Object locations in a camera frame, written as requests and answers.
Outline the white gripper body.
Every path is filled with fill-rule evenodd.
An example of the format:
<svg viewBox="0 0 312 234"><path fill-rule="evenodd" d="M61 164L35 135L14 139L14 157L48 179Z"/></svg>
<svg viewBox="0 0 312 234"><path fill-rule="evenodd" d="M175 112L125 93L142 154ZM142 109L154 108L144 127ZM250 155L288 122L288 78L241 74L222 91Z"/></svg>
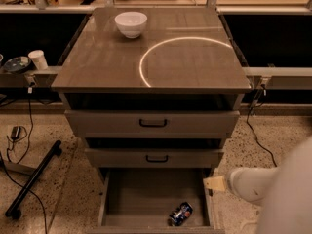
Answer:
<svg viewBox="0 0 312 234"><path fill-rule="evenodd" d="M226 174L226 185L235 196L260 206L278 172L278 168L235 168Z"/></svg>

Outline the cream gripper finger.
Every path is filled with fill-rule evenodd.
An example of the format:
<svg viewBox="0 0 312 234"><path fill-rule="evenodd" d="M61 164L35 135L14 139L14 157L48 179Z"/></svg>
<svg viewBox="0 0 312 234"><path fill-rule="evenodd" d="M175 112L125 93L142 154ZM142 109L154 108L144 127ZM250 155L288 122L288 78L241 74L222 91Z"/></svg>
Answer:
<svg viewBox="0 0 312 234"><path fill-rule="evenodd" d="M207 177L203 179L203 183L207 189L222 192L226 190L226 182L224 176Z"/></svg>

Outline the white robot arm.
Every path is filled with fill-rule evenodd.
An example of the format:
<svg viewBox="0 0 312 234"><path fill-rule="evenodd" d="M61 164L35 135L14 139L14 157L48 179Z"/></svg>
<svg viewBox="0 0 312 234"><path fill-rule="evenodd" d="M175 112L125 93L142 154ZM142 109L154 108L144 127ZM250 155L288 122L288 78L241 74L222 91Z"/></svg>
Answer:
<svg viewBox="0 0 312 234"><path fill-rule="evenodd" d="M312 137L279 167L236 168L203 183L261 206L256 234L312 234Z"/></svg>

